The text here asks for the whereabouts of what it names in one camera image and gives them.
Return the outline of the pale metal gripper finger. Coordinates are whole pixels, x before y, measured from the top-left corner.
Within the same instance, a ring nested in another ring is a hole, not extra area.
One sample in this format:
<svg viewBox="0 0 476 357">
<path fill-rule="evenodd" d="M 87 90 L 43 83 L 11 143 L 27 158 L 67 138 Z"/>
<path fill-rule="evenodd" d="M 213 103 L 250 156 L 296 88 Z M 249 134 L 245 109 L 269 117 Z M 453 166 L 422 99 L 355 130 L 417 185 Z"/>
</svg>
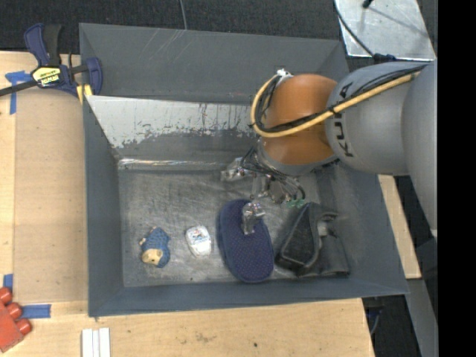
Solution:
<svg viewBox="0 0 476 357">
<path fill-rule="evenodd" d="M 265 216 L 266 212 L 259 202 L 248 202 L 242 207 L 242 232 L 244 235 L 254 233 L 254 226 Z"/>
<path fill-rule="evenodd" d="M 242 165 L 242 158 L 235 158 L 220 172 L 221 181 L 238 181 L 248 176 L 248 171 Z"/>
</svg>

